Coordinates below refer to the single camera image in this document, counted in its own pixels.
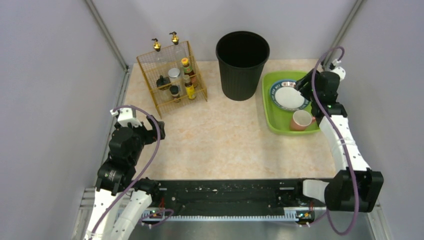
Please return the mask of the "small yellow label bottle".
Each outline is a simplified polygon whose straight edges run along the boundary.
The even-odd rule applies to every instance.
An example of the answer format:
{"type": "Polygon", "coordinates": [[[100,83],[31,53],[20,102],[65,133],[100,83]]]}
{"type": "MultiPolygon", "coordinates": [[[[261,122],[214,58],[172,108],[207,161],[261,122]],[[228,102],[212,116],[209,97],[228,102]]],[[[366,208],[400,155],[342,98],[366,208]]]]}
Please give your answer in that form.
{"type": "Polygon", "coordinates": [[[197,96],[195,93],[194,85],[189,75],[183,76],[183,84],[184,84],[188,99],[194,100],[197,96]]]}

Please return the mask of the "sauce bottle yellow cap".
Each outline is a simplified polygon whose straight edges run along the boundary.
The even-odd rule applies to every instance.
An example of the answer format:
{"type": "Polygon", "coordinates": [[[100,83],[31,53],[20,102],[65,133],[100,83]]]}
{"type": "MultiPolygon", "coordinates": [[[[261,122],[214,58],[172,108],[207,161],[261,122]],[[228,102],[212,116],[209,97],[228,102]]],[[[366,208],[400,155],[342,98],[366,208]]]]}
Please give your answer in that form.
{"type": "Polygon", "coordinates": [[[188,57],[184,57],[181,59],[181,64],[183,66],[183,71],[185,75],[190,77],[192,85],[196,88],[198,86],[197,75],[192,67],[190,60],[188,57]]]}

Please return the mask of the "white plate green rim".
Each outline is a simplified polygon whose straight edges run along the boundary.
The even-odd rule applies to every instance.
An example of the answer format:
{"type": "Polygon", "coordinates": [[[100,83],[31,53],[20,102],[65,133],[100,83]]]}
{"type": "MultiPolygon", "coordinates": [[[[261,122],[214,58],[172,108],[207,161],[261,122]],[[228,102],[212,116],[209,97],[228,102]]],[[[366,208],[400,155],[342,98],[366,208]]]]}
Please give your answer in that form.
{"type": "Polygon", "coordinates": [[[295,112],[305,109],[310,101],[295,89],[296,81],[293,79],[280,79],[274,82],[269,90],[271,101],[279,109],[295,112]]]}

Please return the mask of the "silver lid spice jar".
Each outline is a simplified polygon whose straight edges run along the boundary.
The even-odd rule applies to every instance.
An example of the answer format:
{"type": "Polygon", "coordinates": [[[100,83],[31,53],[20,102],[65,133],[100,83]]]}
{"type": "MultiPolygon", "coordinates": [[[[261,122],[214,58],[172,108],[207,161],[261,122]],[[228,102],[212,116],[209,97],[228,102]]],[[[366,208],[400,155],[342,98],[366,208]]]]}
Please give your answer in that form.
{"type": "Polygon", "coordinates": [[[169,80],[171,82],[171,84],[173,86],[177,86],[178,87],[178,91],[179,91],[179,95],[183,96],[184,95],[184,88],[182,86],[182,76],[181,76],[181,71],[179,68],[171,68],[168,70],[168,77],[169,80]]]}

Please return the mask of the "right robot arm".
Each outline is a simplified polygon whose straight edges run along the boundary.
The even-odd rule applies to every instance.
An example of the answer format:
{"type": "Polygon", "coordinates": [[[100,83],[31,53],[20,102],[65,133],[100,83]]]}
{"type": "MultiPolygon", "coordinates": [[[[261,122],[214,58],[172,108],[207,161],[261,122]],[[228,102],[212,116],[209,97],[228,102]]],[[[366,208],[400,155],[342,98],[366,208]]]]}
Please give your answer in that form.
{"type": "Polygon", "coordinates": [[[370,213],[384,183],[383,174],[365,161],[351,134],[348,114],[338,102],[344,72],[312,69],[296,81],[295,89],[310,101],[311,114],[324,134],[334,159],[336,175],[326,180],[305,179],[304,196],[325,204],[330,211],[370,213]]]}

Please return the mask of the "black lid seasoning jar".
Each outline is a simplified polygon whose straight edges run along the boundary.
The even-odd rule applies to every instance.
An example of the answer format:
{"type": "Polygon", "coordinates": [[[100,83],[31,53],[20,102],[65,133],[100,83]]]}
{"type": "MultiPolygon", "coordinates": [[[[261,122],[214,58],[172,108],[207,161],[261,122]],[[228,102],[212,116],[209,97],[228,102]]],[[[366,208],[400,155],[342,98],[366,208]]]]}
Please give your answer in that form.
{"type": "Polygon", "coordinates": [[[172,99],[171,92],[169,90],[170,83],[171,82],[169,78],[163,75],[160,75],[159,78],[156,80],[156,87],[158,89],[160,99],[163,102],[169,102],[172,99]]]}

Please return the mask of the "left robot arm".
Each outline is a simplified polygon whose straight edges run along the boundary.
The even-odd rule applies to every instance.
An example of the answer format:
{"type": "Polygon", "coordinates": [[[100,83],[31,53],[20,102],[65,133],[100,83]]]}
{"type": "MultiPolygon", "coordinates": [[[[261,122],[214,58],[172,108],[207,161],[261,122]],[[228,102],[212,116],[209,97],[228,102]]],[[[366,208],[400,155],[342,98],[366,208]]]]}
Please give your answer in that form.
{"type": "Polygon", "coordinates": [[[136,118],[131,109],[116,113],[117,123],[108,143],[107,160],[97,172],[93,211],[84,236],[86,240],[127,240],[142,214],[159,194],[158,183],[143,178],[133,185],[129,203],[117,215],[121,198],[119,195],[131,184],[136,173],[135,166],[146,145],[165,139],[165,124],[151,118],[148,130],[136,118]]]}

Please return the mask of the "small brown spice bottle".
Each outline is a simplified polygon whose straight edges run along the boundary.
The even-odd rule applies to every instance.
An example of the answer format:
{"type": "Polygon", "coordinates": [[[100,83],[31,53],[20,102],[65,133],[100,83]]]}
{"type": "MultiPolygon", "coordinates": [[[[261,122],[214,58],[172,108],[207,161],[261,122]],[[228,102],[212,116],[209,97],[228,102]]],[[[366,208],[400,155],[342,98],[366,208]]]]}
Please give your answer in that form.
{"type": "Polygon", "coordinates": [[[181,97],[180,97],[180,89],[178,86],[176,85],[171,85],[169,88],[170,94],[172,96],[172,100],[175,103],[179,103],[181,101],[181,97]]]}

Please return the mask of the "pink cup white inside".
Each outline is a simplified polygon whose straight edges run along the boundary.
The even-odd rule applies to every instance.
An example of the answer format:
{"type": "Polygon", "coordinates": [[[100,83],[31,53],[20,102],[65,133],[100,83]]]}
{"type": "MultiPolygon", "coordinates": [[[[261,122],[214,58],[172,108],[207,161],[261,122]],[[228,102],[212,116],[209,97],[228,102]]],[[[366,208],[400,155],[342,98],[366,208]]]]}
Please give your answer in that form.
{"type": "Polygon", "coordinates": [[[316,122],[316,118],[306,110],[297,110],[290,120],[289,129],[291,131],[302,132],[307,127],[316,122]]]}

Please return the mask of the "glass oil bottle gold spout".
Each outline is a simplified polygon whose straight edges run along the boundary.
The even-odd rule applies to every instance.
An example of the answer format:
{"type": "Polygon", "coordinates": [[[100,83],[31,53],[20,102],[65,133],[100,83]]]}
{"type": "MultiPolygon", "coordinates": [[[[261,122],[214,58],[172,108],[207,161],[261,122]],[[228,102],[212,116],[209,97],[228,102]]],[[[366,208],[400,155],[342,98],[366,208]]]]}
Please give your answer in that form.
{"type": "Polygon", "coordinates": [[[155,51],[154,53],[154,65],[155,69],[157,70],[157,73],[159,76],[166,77],[166,59],[164,57],[164,54],[161,52],[162,46],[159,43],[157,38],[153,38],[153,49],[155,51]]]}

